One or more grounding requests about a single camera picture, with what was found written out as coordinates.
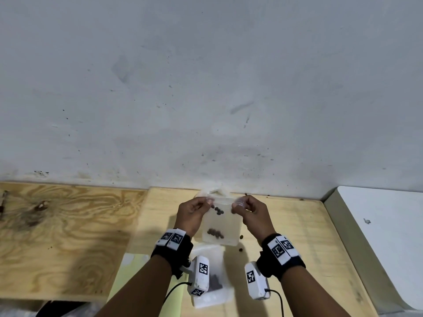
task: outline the wooden table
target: wooden table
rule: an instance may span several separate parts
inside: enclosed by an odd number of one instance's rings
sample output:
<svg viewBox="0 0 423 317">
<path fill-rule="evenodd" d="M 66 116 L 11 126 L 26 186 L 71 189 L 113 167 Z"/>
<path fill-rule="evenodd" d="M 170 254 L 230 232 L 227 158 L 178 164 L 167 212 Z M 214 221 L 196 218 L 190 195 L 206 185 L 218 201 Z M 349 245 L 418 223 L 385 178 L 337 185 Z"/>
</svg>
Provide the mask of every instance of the wooden table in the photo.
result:
<svg viewBox="0 0 423 317">
<path fill-rule="evenodd" d="M 167 228 L 173 227 L 178 205 L 191 199 L 196 193 L 195 190 L 151 188 L 145 198 L 127 252 L 150 254 L 157 239 Z M 351 316 L 377 316 L 320 201 L 255 197 L 267 204 L 275 229 L 290 238 L 302 255 L 310 273 Z M 191 304 L 190 296 L 184 292 L 181 316 L 281 316 L 277 296 L 273 295 L 269 300 L 258 301 L 248 295 L 244 265 L 251 260 L 257 260 L 261 248 L 244 225 L 241 234 L 244 238 L 239 246 L 226 247 L 224 255 L 228 276 L 235 287 L 235 300 L 224 305 L 196 310 Z M 194 236 L 193 243 L 198 242 L 199 237 L 200 234 Z M 239 252 L 240 247 L 244 249 L 243 252 Z M 275 278 L 270 278 L 269 284 L 270 288 L 281 290 L 280 283 Z M 285 316 L 292 316 L 284 296 L 283 302 Z"/>
<path fill-rule="evenodd" d="M 145 191 L 0 183 L 0 298 L 106 301 Z"/>
</svg>

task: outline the person's right forearm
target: person's right forearm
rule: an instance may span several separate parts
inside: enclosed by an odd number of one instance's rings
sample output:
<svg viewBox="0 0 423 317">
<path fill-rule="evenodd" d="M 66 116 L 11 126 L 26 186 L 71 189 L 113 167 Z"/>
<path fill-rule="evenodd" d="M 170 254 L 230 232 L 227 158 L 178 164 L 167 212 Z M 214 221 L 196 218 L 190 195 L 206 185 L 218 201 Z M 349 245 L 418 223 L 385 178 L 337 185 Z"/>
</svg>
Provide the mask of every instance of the person's right forearm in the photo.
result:
<svg viewBox="0 0 423 317">
<path fill-rule="evenodd" d="M 301 266 L 288 269 L 280 283 L 293 317 L 350 317 Z"/>
</svg>

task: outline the gray wall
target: gray wall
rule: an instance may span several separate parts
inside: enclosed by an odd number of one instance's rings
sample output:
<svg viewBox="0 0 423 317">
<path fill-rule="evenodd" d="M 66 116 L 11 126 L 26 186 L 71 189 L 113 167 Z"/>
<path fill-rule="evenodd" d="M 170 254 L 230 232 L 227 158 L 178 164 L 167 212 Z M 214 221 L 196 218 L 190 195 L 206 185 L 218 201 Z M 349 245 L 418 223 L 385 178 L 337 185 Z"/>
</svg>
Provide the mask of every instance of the gray wall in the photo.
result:
<svg viewBox="0 0 423 317">
<path fill-rule="evenodd" d="M 0 0 L 0 180 L 423 190 L 423 0 Z"/>
</svg>

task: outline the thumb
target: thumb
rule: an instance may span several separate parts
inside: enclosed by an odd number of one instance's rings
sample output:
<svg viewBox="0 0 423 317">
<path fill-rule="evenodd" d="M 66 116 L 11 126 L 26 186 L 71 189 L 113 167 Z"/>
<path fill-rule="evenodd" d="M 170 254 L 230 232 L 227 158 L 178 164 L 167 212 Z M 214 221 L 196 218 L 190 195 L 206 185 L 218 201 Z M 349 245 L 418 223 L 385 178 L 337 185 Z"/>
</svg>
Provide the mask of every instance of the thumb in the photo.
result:
<svg viewBox="0 0 423 317">
<path fill-rule="evenodd" d="M 240 215 L 242 218 L 245 218 L 248 211 L 240 206 L 239 204 L 236 204 L 235 202 L 232 204 L 232 213 L 237 213 L 238 215 Z"/>
<path fill-rule="evenodd" d="M 212 206 L 212 203 L 213 203 L 213 200 L 207 200 L 206 202 L 203 203 L 201 208 L 198 209 L 197 211 L 201 213 L 202 215 L 204 215 L 207 211 L 209 211 L 210 207 Z"/>
</svg>

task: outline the person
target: person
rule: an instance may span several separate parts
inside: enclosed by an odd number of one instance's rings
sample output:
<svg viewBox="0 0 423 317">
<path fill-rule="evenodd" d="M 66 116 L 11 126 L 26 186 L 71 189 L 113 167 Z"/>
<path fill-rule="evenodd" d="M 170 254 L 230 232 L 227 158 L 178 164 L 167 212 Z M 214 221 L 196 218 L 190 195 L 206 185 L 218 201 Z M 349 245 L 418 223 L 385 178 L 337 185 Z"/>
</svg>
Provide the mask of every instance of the person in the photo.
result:
<svg viewBox="0 0 423 317">
<path fill-rule="evenodd" d="M 232 204 L 232 212 L 242 216 L 247 229 L 263 247 L 262 242 L 276 234 L 267 206 L 250 195 L 242 197 L 242 201 L 245 206 Z M 212 203 L 206 197 L 196 197 L 180 204 L 175 228 L 185 231 L 190 240 L 200 228 L 203 215 L 209 211 Z M 172 271 L 168 260 L 153 252 L 151 259 L 106 303 L 96 317 L 158 316 Z M 294 265 L 284 271 L 280 283 L 294 317 L 350 316 L 302 265 Z"/>
</svg>

